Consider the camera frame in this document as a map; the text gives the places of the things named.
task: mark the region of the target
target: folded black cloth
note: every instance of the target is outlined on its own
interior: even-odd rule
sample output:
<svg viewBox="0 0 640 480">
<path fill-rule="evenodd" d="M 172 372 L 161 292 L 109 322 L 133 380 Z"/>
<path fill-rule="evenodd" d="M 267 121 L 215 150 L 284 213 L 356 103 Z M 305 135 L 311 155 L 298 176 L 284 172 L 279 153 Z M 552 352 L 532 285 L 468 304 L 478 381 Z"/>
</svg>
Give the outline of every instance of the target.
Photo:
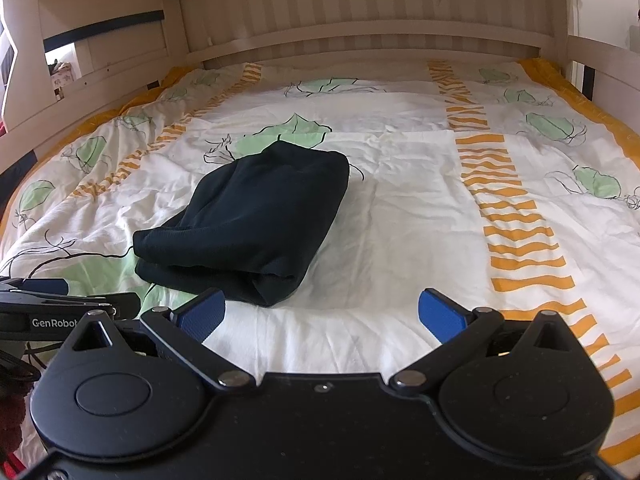
<svg viewBox="0 0 640 480">
<path fill-rule="evenodd" d="M 337 152 L 282 140 L 206 175 L 162 227 L 133 234 L 136 274 L 199 294 L 271 306 L 305 277 L 347 189 Z"/>
</svg>

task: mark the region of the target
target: white duvet cover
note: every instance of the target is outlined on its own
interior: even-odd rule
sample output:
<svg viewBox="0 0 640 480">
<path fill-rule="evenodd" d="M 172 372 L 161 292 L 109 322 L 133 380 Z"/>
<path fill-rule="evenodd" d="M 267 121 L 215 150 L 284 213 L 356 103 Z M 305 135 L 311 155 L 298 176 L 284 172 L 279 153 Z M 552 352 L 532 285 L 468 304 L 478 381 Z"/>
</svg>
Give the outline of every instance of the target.
<svg viewBox="0 0 640 480">
<path fill-rule="evenodd" d="M 438 344 L 417 313 L 428 286 L 512 319 L 555 309 L 616 399 L 603 457 L 634 474 L 640 170 L 637 141 L 610 130 L 517 63 L 195 70 L 22 184 L 0 274 L 179 306 L 191 296 L 135 275 L 134 231 L 159 226 L 205 174 L 278 138 L 336 150 L 349 159 L 349 187 L 300 288 L 270 309 L 228 301 L 205 345 L 258 378 L 386 379 Z"/>
</svg>

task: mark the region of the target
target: bunk bed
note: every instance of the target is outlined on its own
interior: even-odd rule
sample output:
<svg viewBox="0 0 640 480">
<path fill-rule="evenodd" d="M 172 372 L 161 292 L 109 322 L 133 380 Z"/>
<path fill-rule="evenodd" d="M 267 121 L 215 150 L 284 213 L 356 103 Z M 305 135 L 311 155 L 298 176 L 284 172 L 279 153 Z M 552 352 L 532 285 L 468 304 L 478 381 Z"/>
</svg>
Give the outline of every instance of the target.
<svg viewBox="0 0 640 480">
<path fill-rule="evenodd" d="M 640 137 L 568 81 L 576 61 L 637 103 L 640 57 L 569 34 L 568 0 L 0 1 L 0 275 L 176 307 L 133 232 L 275 139 L 336 150 L 350 184 L 300 288 L 228 301 L 205 345 L 257 377 L 386 377 L 437 345 L 427 286 L 557 310 L 616 402 L 603 459 L 640 472 Z M 43 452 L 27 419 L 17 454 Z"/>
</svg>

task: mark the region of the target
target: blue gripper pad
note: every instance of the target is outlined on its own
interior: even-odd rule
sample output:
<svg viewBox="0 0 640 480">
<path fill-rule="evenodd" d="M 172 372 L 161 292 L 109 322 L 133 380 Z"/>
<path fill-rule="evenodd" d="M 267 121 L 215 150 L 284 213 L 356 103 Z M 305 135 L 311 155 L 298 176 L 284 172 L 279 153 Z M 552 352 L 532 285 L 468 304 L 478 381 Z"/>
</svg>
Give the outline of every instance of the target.
<svg viewBox="0 0 640 480">
<path fill-rule="evenodd" d="M 66 296 L 69 285 L 62 278 L 25 278 L 20 285 L 15 285 L 27 292 L 42 292 L 44 294 L 59 294 Z"/>
<path fill-rule="evenodd" d="M 427 289 L 418 298 L 420 322 L 441 343 L 446 343 L 466 328 L 466 311 L 446 296 Z"/>
<path fill-rule="evenodd" d="M 225 319 L 225 295 L 210 289 L 174 311 L 176 325 L 186 335 L 202 343 Z"/>
</svg>

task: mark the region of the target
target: black strip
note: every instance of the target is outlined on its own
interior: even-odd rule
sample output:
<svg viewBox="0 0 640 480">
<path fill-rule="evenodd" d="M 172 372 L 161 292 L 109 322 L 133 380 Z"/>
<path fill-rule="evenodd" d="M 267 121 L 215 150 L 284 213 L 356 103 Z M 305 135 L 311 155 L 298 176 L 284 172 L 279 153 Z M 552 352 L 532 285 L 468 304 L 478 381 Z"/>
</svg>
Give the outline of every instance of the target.
<svg viewBox="0 0 640 480">
<path fill-rule="evenodd" d="M 24 177 L 37 161 L 36 154 L 32 150 L 0 174 L 0 216 L 2 216 L 14 190 L 20 186 Z"/>
<path fill-rule="evenodd" d="M 593 85 L 596 82 L 596 69 L 590 66 L 584 66 L 584 78 L 582 80 L 582 94 L 589 100 L 593 101 Z"/>
<path fill-rule="evenodd" d="M 50 52 L 55 48 L 68 45 L 75 41 L 85 40 L 91 36 L 116 30 L 117 28 L 130 27 L 131 25 L 139 25 L 140 23 L 159 22 L 160 20 L 164 20 L 164 12 L 162 12 L 162 10 L 152 10 L 151 12 L 140 12 L 139 14 L 130 14 L 129 16 L 113 18 L 112 20 L 105 20 L 104 22 L 92 23 L 91 25 L 68 30 L 67 32 L 62 32 L 61 34 L 43 40 L 44 51 Z"/>
</svg>

